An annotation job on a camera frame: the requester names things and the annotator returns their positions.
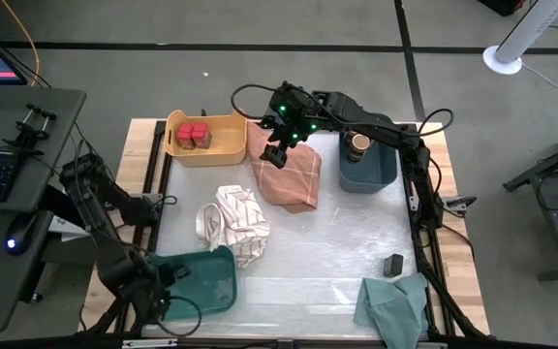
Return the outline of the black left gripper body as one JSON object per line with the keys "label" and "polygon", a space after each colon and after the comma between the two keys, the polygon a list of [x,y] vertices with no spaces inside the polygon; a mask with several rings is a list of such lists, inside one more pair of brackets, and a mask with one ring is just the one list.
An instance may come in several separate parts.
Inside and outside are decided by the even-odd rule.
{"label": "black left gripper body", "polygon": [[162,264],[149,276],[142,276],[133,286],[130,302],[140,324],[154,324],[161,320],[171,305],[171,291],[177,280],[190,275],[184,265]]}

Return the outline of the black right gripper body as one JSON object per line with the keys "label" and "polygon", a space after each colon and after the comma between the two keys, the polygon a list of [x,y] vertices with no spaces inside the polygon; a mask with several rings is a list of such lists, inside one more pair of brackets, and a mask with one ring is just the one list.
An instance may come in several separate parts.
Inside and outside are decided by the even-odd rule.
{"label": "black right gripper body", "polygon": [[320,130],[320,123],[307,115],[312,98],[306,91],[287,81],[277,87],[268,103],[270,114],[263,125],[271,130],[267,141],[296,145]]}

